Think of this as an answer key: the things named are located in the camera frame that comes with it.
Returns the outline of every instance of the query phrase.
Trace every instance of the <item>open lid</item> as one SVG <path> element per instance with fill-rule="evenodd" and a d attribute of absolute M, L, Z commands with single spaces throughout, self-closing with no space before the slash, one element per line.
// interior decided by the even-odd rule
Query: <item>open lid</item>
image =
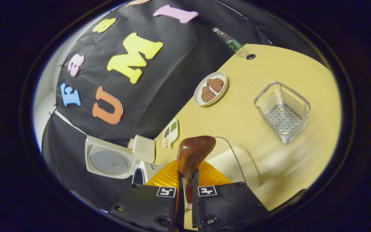
<path fill-rule="evenodd" d="M 138 167 L 131 150 L 87 135 L 85 164 L 91 173 L 125 179 Z"/>

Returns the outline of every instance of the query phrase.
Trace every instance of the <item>pink letter i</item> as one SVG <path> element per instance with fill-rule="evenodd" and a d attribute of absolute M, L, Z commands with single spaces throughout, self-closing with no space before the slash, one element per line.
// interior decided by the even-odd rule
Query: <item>pink letter i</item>
<path fill-rule="evenodd" d="M 180 23 L 185 24 L 190 22 L 191 19 L 194 19 L 198 12 L 196 11 L 185 11 L 182 9 L 173 8 L 170 5 L 162 6 L 158 9 L 153 16 L 165 15 L 174 19 L 180 20 Z"/>

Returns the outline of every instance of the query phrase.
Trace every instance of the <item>stainless steel basket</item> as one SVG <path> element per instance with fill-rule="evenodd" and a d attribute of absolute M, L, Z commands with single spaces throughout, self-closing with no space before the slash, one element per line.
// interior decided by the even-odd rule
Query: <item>stainless steel basket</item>
<path fill-rule="evenodd" d="M 304 97 L 277 81 L 267 85 L 257 95 L 254 104 L 283 144 L 293 141 L 304 129 L 310 112 L 310 104 Z"/>

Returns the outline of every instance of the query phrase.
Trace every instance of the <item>yellow letter m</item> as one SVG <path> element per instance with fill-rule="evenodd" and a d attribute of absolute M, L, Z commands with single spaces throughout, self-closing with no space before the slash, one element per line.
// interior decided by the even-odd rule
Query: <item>yellow letter m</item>
<path fill-rule="evenodd" d="M 161 42 L 152 42 L 141 37 L 136 33 L 131 33 L 125 38 L 122 45 L 128 54 L 113 56 L 109 60 L 107 70 L 117 70 L 130 78 L 131 83 L 138 81 L 141 75 L 141 69 L 132 69 L 129 66 L 144 67 L 147 65 L 140 53 L 146 56 L 146 59 L 153 58 L 162 47 Z"/>

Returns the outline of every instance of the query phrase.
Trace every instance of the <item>wooden table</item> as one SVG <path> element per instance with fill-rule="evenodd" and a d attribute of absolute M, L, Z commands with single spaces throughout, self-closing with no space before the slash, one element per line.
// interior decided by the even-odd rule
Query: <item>wooden table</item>
<path fill-rule="evenodd" d="M 340 130 L 340 97 L 332 73 L 321 63 L 291 50 L 246 44 L 252 60 L 231 57 L 219 72 L 229 85 L 223 97 L 207 107 L 190 101 L 178 112 L 179 137 L 171 149 L 156 138 L 156 164 L 177 158 L 180 142 L 199 135 L 222 136 L 250 154 L 260 177 L 254 191 L 268 210 L 308 188 L 321 174 L 336 147 Z M 282 144 L 254 105 L 255 97 L 272 81 L 289 86 L 311 105 L 303 132 Z"/>

